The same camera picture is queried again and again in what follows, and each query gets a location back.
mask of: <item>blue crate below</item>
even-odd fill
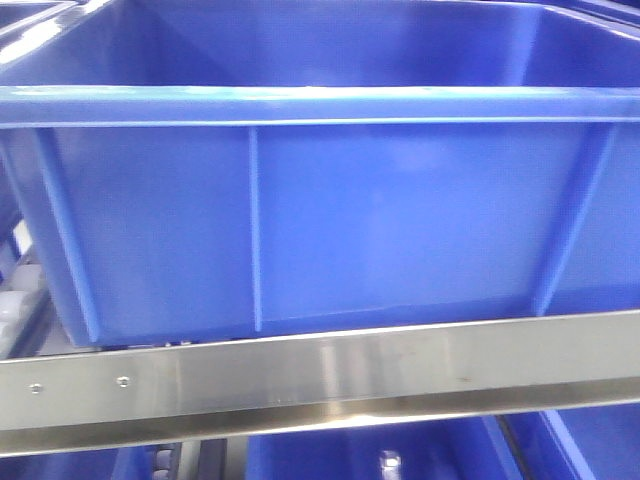
[[[3,480],[151,480],[145,447],[0,459]]]
[[[246,469],[246,480],[522,480],[492,417],[251,437]]]
[[[640,479],[640,405],[518,414],[508,423],[536,479]]]

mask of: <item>stainless steel rail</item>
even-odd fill
[[[0,362],[0,455],[640,400],[640,311]]]

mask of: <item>metal bolt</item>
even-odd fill
[[[398,470],[402,464],[402,458],[398,452],[383,450],[380,455],[380,467],[382,470]]]
[[[122,388],[127,388],[131,384],[131,379],[129,377],[118,377],[116,378],[116,383]]]

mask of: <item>blue bin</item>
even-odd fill
[[[9,179],[0,163],[0,244],[10,239],[19,220],[20,211],[11,193]]]
[[[509,416],[539,480],[640,479],[640,405]]]
[[[0,49],[77,344],[640,305],[640,33],[536,4],[92,0]]]
[[[246,480],[522,480],[494,418],[251,437]]]
[[[0,459],[3,480],[150,480],[145,447]]]

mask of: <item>metal shelf frame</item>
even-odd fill
[[[0,455],[640,400],[640,310],[0,362]]]

